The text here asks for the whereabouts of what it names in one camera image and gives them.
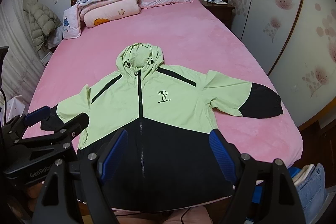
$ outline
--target pink pants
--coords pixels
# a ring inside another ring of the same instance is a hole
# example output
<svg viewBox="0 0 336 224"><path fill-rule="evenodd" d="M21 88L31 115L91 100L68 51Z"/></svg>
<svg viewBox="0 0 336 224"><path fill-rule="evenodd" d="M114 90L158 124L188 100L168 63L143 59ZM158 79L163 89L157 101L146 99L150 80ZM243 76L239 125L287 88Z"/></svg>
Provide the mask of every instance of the pink pants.
<svg viewBox="0 0 336 224"><path fill-rule="evenodd" d="M125 211L117 211L115 215L130 214L129 216L118 217L120 224L181 224L181 216L187 210L188 209L175 210L168 219L159 219L149 214L131 215L132 213ZM184 224L212 224L207 209L204 206L190 208L183 216L183 222Z"/></svg>

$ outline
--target hooded jacket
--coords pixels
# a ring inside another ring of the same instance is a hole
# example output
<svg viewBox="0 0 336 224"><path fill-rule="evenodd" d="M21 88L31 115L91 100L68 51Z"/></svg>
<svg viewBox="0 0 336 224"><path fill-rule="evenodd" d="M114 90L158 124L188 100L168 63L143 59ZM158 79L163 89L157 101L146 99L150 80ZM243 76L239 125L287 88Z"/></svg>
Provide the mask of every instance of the hooded jacket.
<svg viewBox="0 0 336 224"><path fill-rule="evenodd" d="M217 128L212 108L268 118L283 113L280 96L216 71L163 65L161 49L150 44L127 47L116 65L117 71L58 103L41 124L53 130L87 113L79 158L97 152L119 128L127 130L128 147L103 186L111 207L158 212L232 195L209 146L209 133Z"/></svg>
<svg viewBox="0 0 336 224"><path fill-rule="evenodd" d="M53 11L36 0L23 0L22 6L23 10L28 13L34 47L36 51L39 51L44 45L46 37L62 23Z"/></svg>

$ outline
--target metal screw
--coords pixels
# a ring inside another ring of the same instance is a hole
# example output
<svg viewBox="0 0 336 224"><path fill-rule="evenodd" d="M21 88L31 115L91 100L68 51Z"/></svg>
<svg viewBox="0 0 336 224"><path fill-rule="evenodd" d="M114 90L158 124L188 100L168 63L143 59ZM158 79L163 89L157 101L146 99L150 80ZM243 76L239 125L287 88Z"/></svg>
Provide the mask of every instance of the metal screw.
<svg viewBox="0 0 336 224"><path fill-rule="evenodd" d="M62 159L57 159L57 160L55 160L55 165L56 166L59 166L59 165L61 165L63 163L63 160Z"/></svg>
<svg viewBox="0 0 336 224"><path fill-rule="evenodd" d="M243 154L241 154L241 158L243 160L249 160L251 158L251 156L248 153L243 153Z"/></svg>
<svg viewBox="0 0 336 224"><path fill-rule="evenodd" d="M71 145L70 143L64 143L64 144L63 144L63 148L64 148L64 149L67 149L67 148L70 147L70 145Z"/></svg>
<svg viewBox="0 0 336 224"><path fill-rule="evenodd" d="M97 154L96 153L90 153L90 154L88 154L87 158L89 160L94 160L95 158L97 158Z"/></svg>
<svg viewBox="0 0 336 224"><path fill-rule="evenodd" d="M283 164L281 159L276 159L274 162L276 165L279 165L279 166Z"/></svg>

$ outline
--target cartoon print on cushion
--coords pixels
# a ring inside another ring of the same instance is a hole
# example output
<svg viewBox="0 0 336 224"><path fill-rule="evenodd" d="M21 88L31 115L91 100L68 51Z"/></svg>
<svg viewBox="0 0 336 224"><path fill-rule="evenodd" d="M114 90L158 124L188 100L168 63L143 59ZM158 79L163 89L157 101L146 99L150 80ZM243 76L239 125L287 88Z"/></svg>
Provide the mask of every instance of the cartoon print on cushion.
<svg viewBox="0 0 336 224"><path fill-rule="evenodd" d="M64 18L63 25L64 25L64 27L69 26L69 22L68 22L67 16L65 16L65 18Z"/></svg>
<svg viewBox="0 0 336 224"><path fill-rule="evenodd" d="M106 23L106 22L109 22L110 20L106 19L106 18L97 18L93 23L94 23L94 26L98 26L100 24L103 24L103 23Z"/></svg>

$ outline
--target pink bedsheet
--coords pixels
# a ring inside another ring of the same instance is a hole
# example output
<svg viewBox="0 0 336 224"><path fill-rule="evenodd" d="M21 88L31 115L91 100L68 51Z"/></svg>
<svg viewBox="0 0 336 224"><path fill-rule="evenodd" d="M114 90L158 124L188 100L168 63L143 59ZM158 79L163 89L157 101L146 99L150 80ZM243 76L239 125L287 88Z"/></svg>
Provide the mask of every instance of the pink bedsheet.
<svg viewBox="0 0 336 224"><path fill-rule="evenodd" d="M29 111L53 107L112 73L117 55L128 45L142 42L162 48L165 64L182 65L202 73L226 75L274 89L257 61L224 24L198 0L142 10L140 14L85 28L79 38L63 40L51 57L36 88ZM287 109L269 119L233 117L215 112L221 133L238 150L256 160L281 158L287 166L301 157L303 143ZM36 124L25 133L33 137L50 132ZM78 145L79 136L73 140Z"/></svg>

